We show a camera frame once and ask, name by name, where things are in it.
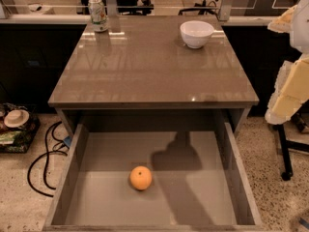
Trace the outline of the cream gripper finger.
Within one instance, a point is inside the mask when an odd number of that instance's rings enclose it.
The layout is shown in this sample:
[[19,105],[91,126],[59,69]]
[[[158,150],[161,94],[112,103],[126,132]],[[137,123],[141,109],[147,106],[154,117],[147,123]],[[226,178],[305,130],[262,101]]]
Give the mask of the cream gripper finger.
[[276,77],[265,119],[269,124],[281,125],[309,100],[309,58],[285,61]]
[[268,24],[267,29],[276,33],[289,33],[292,28],[295,9],[296,5],[290,7],[287,11],[272,20]]

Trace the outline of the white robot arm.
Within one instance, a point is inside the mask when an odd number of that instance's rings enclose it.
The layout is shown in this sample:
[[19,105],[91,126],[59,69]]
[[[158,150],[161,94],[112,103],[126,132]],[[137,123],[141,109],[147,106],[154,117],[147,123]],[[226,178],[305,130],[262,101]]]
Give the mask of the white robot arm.
[[288,33],[290,46],[301,53],[296,61],[285,61],[279,69],[267,105],[267,122],[281,125],[309,100],[309,0],[300,0],[275,18],[267,29]]

